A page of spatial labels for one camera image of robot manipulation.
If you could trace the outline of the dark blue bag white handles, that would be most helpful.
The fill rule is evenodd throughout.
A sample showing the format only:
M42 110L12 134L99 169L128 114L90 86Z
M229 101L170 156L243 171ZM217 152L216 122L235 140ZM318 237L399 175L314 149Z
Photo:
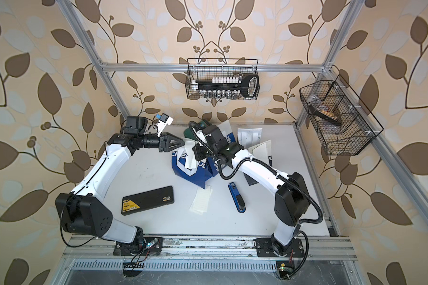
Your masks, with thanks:
M272 141L267 140L255 146L248 148L248 151L254 155L255 158L272 166Z

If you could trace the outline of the blue stapler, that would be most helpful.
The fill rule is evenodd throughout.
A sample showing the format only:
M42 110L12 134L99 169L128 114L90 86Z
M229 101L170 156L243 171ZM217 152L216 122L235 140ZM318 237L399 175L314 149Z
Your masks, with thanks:
M233 198L235 207L239 213L244 213L246 211L246 203L244 202L244 199L242 195L240 194L236 184L234 182L231 182L228 184L228 188L230 191L230 194Z

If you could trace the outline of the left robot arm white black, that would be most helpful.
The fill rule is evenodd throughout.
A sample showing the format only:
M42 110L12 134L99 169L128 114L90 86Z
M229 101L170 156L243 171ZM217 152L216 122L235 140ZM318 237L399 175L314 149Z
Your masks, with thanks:
M90 235L122 245L142 248L142 229L120 222L103 201L110 185L124 164L141 148L156 148L169 153L185 145L184 141L164 129L173 118L167 114L156 116L157 132L146 133L148 119L128 116L125 126L106 142L105 151L93 169L69 193L61 193L55 200L61 233Z

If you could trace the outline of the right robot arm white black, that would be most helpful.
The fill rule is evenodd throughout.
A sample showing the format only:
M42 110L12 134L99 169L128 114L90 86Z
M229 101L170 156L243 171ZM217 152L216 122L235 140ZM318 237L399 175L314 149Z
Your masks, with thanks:
M308 192L299 185L304 181L302 176L296 174L292 177L280 172L254 157L242 145L228 142L215 125L202 128L195 121L190 121L189 130L198 141L193 147L197 160L211 158L224 180L232 179L237 172L245 173L274 195L278 224L271 237L271 248L278 256L288 255L299 229L299 219L310 204Z

